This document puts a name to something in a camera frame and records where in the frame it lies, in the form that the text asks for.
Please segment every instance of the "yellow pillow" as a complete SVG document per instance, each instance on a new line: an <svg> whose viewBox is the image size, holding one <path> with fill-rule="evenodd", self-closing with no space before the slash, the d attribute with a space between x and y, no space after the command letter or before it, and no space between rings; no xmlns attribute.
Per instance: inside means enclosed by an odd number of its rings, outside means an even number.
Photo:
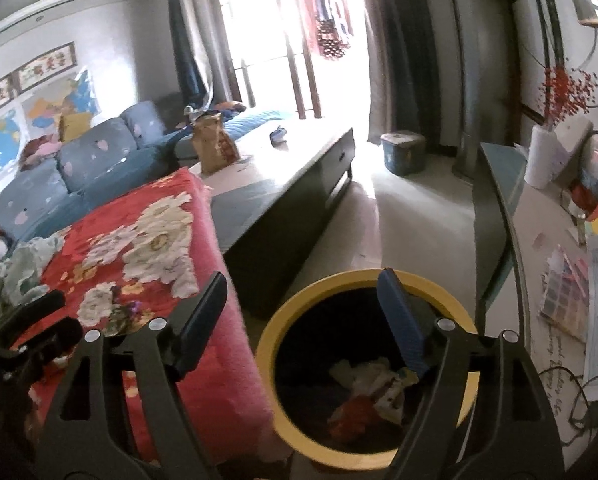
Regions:
<svg viewBox="0 0 598 480"><path fill-rule="evenodd" d="M92 120L91 112L62 115L59 122L59 138L61 142L70 142L81 137L90 130L90 120Z"/></svg>

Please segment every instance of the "dark curtain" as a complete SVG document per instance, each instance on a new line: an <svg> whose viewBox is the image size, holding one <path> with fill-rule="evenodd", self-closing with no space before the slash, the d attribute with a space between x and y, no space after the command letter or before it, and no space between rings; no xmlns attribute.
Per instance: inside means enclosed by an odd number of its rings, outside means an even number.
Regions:
<svg viewBox="0 0 598 480"><path fill-rule="evenodd" d="M385 78L389 83L383 99L385 124L422 134L434 150L441 137L441 88L428 1L365 0L365 4L376 50L383 50L384 58L382 66L371 64L375 72L371 82ZM377 142L372 122L371 112L369 140Z"/></svg>
<svg viewBox="0 0 598 480"><path fill-rule="evenodd" d="M186 31L180 0L168 0L172 47L179 88L185 105L202 108L207 99L207 89L193 56L192 46Z"/></svg>

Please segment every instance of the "table drawer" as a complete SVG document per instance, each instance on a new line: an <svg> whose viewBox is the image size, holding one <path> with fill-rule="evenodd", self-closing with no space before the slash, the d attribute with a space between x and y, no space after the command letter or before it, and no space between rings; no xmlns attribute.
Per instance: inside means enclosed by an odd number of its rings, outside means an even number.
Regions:
<svg viewBox="0 0 598 480"><path fill-rule="evenodd" d="M330 194L348 171L350 163L355 158L355 138L349 130L337 143L328 150L319 162L321 181L326 194Z"/></svg>

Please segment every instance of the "hanging clothes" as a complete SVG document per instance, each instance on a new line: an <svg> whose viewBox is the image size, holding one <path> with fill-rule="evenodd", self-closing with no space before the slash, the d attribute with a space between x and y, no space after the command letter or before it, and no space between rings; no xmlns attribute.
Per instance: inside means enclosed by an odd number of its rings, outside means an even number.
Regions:
<svg viewBox="0 0 598 480"><path fill-rule="evenodd" d="M353 35L346 0L299 0L301 20L310 51L340 59Z"/></svg>

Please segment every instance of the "brown paper bag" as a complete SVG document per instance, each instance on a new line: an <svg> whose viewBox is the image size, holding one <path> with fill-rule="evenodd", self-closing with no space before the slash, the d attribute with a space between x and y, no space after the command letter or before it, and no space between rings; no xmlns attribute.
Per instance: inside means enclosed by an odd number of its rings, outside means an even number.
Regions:
<svg viewBox="0 0 598 480"><path fill-rule="evenodd" d="M192 145L199 155L201 171L204 174L217 173L240 158L237 145L223 129L221 114L197 119L192 134Z"/></svg>

